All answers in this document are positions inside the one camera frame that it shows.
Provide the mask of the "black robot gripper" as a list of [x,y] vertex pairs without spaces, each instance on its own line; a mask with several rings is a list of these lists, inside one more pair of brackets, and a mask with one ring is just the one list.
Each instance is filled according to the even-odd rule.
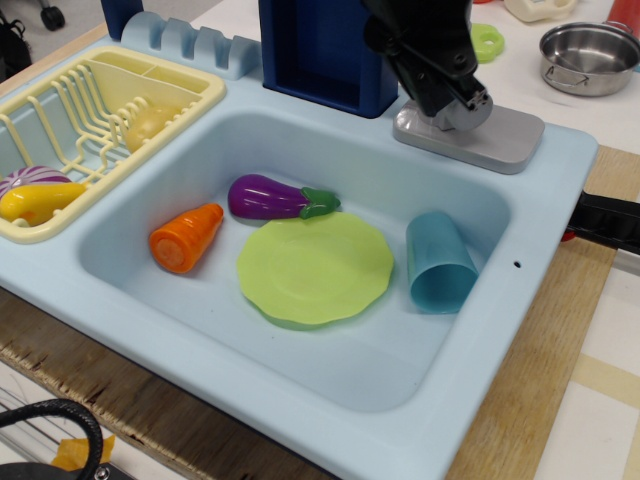
[[428,117],[449,104],[475,112],[489,103],[486,87],[472,70],[472,3],[466,0],[364,1],[369,13],[364,39],[371,50],[394,59],[394,73],[409,97]]

